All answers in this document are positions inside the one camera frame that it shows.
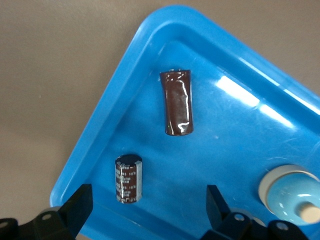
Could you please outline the plain brown cylindrical capacitor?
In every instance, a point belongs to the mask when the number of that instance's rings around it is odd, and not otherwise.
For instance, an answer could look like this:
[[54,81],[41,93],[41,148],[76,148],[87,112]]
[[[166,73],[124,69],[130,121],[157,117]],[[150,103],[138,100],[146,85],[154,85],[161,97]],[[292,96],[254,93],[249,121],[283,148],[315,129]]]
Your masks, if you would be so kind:
[[190,70],[171,70],[159,74],[165,105],[165,133],[185,136],[194,131]]

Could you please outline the printed brown cylindrical capacitor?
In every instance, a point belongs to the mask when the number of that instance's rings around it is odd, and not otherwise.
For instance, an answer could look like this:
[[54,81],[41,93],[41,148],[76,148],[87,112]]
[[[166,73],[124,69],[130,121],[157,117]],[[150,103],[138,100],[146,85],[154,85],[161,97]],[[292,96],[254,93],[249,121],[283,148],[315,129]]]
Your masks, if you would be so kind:
[[143,160],[136,154],[125,154],[115,160],[116,199],[122,204],[138,202],[143,195]]

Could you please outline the light blue service bell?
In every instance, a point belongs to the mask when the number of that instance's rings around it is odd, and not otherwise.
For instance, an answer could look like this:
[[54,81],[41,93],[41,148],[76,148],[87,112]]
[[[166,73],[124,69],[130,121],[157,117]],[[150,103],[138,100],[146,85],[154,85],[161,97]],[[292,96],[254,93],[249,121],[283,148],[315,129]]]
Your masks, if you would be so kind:
[[298,226],[320,223],[320,179],[299,165],[269,171],[259,184],[258,195],[280,220]]

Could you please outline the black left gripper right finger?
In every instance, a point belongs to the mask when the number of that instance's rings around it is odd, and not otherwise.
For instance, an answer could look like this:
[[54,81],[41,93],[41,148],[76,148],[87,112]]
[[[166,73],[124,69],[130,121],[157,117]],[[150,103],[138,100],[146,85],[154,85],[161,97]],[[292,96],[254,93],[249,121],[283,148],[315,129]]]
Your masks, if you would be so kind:
[[307,240],[291,222],[273,220],[263,226],[245,213],[231,211],[216,185],[206,188],[206,213],[211,229],[201,240]]

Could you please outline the blue plastic tray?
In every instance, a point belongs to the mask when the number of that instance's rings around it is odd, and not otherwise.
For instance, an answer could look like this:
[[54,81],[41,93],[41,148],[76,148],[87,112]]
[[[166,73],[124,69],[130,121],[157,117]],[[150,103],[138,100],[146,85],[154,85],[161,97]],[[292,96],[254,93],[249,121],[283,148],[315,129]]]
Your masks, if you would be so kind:
[[[194,130],[165,133],[160,73],[191,71]],[[142,158],[142,198],[116,198],[115,160]],[[271,169],[300,165],[320,177],[320,98],[200,12],[156,10],[140,25],[50,196],[62,205],[84,183],[93,240],[198,240],[211,225],[207,185],[268,223],[258,196]]]

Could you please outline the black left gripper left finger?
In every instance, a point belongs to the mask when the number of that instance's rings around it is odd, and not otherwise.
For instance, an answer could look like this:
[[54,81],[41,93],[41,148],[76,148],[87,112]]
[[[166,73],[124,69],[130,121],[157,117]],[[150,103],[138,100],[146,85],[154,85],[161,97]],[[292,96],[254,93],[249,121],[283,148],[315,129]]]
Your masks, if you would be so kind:
[[50,208],[25,224],[1,218],[0,240],[76,240],[92,211],[92,185],[82,184],[58,210]]

